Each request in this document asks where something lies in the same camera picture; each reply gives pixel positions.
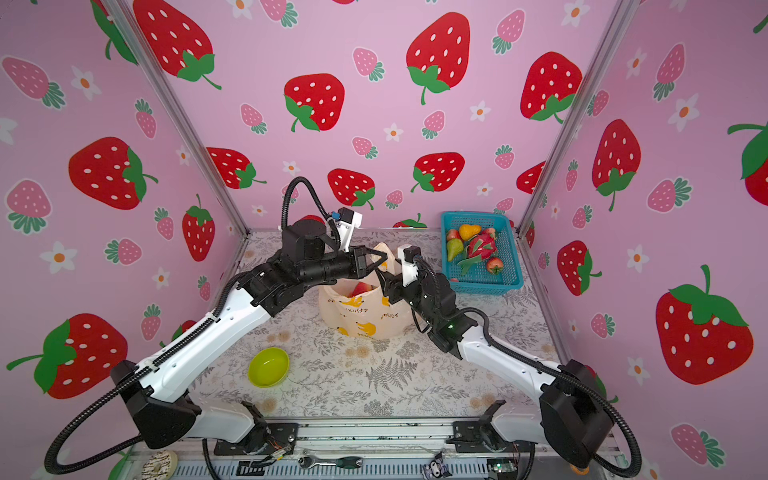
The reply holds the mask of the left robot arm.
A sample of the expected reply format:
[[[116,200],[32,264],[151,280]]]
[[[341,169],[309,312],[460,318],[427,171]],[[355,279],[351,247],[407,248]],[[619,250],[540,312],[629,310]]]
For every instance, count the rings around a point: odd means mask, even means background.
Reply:
[[[373,249],[354,246],[361,214],[347,208],[326,215],[328,224],[299,220],[281,226],[282,246],[264,263],[232,277],[213,310],[156,354],[112,370],[115,386],[78,414],[53,440],[44,458],[52,475],[73,473],[143,442],[151,449],[185,438],[224,441],[256,453],[271,431],[249,402],[208,405],[193,401],[192,382],[231,346],[316,286],[359,280],[374,272]],[[68,438],[94,413],[122,398],[138,435],[73,464],[59,462]]]

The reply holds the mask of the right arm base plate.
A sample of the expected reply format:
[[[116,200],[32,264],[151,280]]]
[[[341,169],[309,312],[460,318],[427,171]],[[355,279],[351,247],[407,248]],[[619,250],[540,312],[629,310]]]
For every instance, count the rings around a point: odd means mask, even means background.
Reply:
[[[459,453],[527,453],[535,446],[528,441],[504,440],[489,423],[479,420],[454,422],[452,435],[445,443],[453,445]]]

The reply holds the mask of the translucent beige plastic bag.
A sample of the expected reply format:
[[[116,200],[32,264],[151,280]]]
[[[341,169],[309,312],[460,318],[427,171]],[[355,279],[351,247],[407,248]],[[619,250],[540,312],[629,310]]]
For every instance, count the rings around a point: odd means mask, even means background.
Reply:
[[[391,303],[375,273],[320,286],[318,306],[325,324],[348,337],[385,340],[402,335],[412,326],[410,306],[405,301]]]

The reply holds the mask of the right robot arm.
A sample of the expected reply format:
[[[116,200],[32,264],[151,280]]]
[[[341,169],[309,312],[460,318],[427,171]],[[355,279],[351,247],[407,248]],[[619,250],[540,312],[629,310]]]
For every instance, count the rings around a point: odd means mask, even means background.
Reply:
[[[490,371],[537,401],[544,439],[568,463],[585,468],[595,462],[623,478],[640,474],[638,440],[618,409],[597,389],[589,369],[575,360],[565,365],[544,361],[494,338],[489,316],[477,307],[458,307],[445,275],[435,273],[423,258],[416,260],[410,282],[403,274],[375,273],[391,304],[405,302],[416,318],[426,322],[424,333],[439,350]],[[598,453],[615,427],[629,449],[626,466]]]

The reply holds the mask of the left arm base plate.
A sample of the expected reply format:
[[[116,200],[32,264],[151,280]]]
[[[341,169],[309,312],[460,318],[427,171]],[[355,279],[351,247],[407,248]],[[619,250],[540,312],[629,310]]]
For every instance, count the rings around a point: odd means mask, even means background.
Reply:
[[[292,454],[298,438],[298,423],[270,422],[257,425],[238,443],[218,440],[214,448],[216,456],[262,455],[275,452]]]

